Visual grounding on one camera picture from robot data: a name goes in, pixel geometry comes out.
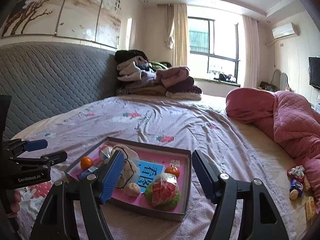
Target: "box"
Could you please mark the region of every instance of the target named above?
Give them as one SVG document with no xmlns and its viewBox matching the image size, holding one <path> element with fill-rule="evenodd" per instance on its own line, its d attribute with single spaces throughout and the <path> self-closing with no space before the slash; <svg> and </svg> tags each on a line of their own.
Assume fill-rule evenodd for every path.
<svg viewBox="0 0 320 240">
<path fill-rule="evenodd" d="M 157 219 L 170 220 L 181 222 L 186 215 L 188 208 L 188 200 L 190 194 L 190 183 L 191 183 L 191 152 L 188 150 L 175 149 L 157 145 L 150 145 L 139 142 L 132 142 L 118 138 L 108 137 L 100 143 L 96 144 L 90 150 L 85 152 L 76 161 L 74 161 L 66 170 L 67 178 L 71 180 L 78 180 L 76 175 L 82 171 L 80 167 L 80 160 L 83 156 L 89 156 L 93 158 L 97 156 L 99 152 L 99 147 L 107 144 L 114 146 L 116 144 L 124 144 L 130 149 L 137 152 L 140 160 L 147 162 L 155 162 L 158 164 L 163 164 L 168 167 L 170 163 L 180 163 L 180 176 L 178 178 L 178 185 L 180 190 L 180 200 L 177 207 L 171 212 L 160 211 L 154 209 L 149 205 L 145 197 L 140 194 L 137 198 L 130 197 L 126 195 L 122 190 L 115 189 L 113 191 L 111 199 L 108 203 L 115 206 L 124 208 L 126 210 L 144 215 L 149 217 L 154 217 Z M 93 163 L 97 162 L 97 158 L 93 158 Z"/>
</svg>

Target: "metal bolt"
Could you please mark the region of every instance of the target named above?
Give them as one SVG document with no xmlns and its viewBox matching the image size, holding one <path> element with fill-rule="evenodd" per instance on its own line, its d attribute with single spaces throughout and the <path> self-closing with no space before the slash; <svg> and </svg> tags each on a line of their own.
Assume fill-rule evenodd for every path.
<svg viewBox="0 0 320 240">
<path fill-rule="evenodd" d="M 87 180 L 94 180 L 96 178 L 96 175 L 90 174 L 87 176 Z"/>
<path fill-rule="evenodd" d="M 54 184 L 55 184 L 56 186 L 60 186 L 60 185 L 62 185 L 62 180 L 59 179 L 59 180 L 57 180 Z"/>
<path fill-rule="evenodd" d="M 221 179 L 229 179 L 229 175 L 226 174 L 226 173 L 221 173 L 221 174 L 220 174 L 220 178 L 221 178 Z"/>
<path fill-rule="evenodd" d="M 256 184 L 256 185 L 261 185 L 262 181 L 260 179 L 254 179 L 253 183 Z"/>
</svg>

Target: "bed sheet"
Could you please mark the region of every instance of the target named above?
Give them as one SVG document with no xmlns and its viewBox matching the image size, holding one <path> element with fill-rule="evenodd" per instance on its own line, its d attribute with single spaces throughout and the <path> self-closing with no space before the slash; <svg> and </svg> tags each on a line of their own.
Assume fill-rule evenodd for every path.
<svg viewBox="0 0 320 240">
<path fill-rule="evenodd" d="M 195 105 L 199 107 L 209 107 L 212 110 L 223 111 L 225 109 L 225 98 L 221 97 L 212 97 L 203 95 L 201 101 L 188 101 L 188 100 L 170 100 L 165 97 L 147 97 L 147 96 L 121 96 L 119 98 L 122 99 L 138 99 L 141 101 L 171 101 L 173 103 L 186 104 L 186 105 Z M 54 124 L 62 123 L 64 120 L 75 116 L 79 112 L 83 112 L 84 110 L 90 108 L 95 103 L 91 103 L 89 105 L 82 106 L 75 110 L 72 110 L 66 114 L 60 114 L 52 118 L 48 118 L 42 120 L 27 129 L 18 133 L 14 138 L 29 138 L 30 136 L 37 134 L 39 132 L 45 131 L 47 127 L 50 127 Z M 270 140 L 265 134 L 263 134 L 257 128 L 244 125 L 238 122 L 233 121 L 233 123 L 238 127 L 240 132 L 244 135 L 244 137 L 249 141 L 249 143 L 253 146 L 258 155 L 263 159 L 263 166 L 269 170 L 272 174 L 273 179 L 277 183 L 280 188 L 284 198 L 289 203 L 289 213 L 292 216 L 292 219 L 295 223 L 295 231 L 297 232 L 297 239 L 301 239 L 305 234 L 305 231 L 308 228 L 306 224 L 305 211 L 304 211 L 304 202 L 305 199 L 299 199 L 295 202 L 289 201 L 289 181 L 286 176 L 286 169 L 294 165 L 294 161 L 290 158 L 277 144 L 275 144 L 272 140 Z"/>
</svg>

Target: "white curtain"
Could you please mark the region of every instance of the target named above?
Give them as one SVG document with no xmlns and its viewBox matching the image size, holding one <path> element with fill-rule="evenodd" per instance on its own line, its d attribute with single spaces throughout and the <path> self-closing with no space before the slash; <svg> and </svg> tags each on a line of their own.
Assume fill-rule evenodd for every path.
<svg viewBox="0 0 320 240">
<path fill-rule="evenodd" d="M 167 4 L 167 28 L 168 28 L 168 35 L 165 39 L 165 44 L 167 45 L 168 49 L 173 49 L 174 46 L 174 11 L 173 11 L 173 4 Z"/>
<path fill-rule="evenodd" d="M 188 16 L 186 4 L 174 4 L 173 66 L 186 66 L 189 53 Z"/>
<path fill-rule="evenodd" d="M 259 47 L 259 34 L 258 23 L 251 17 L 242 16 L 244 24 L 245 36 L 245 76 L 244 87 L 256 88 L 259 64 L 260 64 L 260 47 Z"/>
</svg>

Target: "white air conditioner unit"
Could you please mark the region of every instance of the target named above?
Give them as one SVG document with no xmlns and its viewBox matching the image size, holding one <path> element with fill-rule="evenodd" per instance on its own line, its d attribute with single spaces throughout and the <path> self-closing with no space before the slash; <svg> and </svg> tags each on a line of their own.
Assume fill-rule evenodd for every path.
<svg viewBox="0 0 320 240">
<path fill-rule="evenodd" d="M 298 35 L 298 28 L 293 23 L 282 25 L 272 30 L 273 37 L 279 39 L 290 35 Z"/>
</svg>

